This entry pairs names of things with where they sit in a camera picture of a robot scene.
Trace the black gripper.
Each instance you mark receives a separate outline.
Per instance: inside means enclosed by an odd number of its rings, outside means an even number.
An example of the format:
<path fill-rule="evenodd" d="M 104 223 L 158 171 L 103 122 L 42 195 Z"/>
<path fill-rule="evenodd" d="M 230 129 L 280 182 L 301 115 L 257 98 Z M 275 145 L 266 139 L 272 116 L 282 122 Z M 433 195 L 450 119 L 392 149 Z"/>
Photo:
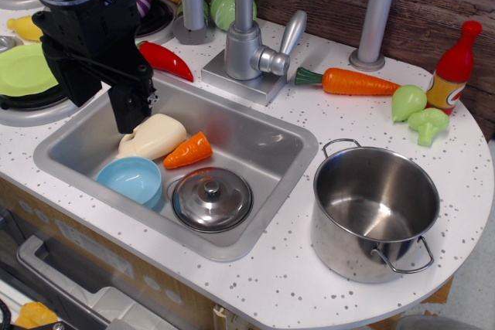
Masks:
<path fill-rule="evenodd" d="M 135 45 L 136 0 L 40 0 L 33 20 L 43 31 L 50 69 L 78 107 L 108 92 L 117 129 L 130 134 L 152 114 L 152 69 Z"/>

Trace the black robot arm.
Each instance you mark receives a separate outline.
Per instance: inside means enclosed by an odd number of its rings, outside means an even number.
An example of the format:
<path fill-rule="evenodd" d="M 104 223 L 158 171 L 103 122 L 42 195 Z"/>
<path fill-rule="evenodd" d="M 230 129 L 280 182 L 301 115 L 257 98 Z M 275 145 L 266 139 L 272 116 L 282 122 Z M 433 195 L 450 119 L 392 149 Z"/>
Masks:
<path fill-rule="evenodd" d="M 130 134 L 152 112 L 153 70 L 135 44 L 138 0 L 40 0 L 32 21 L 43 55 L 66 96 L 78 107 L 103 86 L 118 131 Z"/>

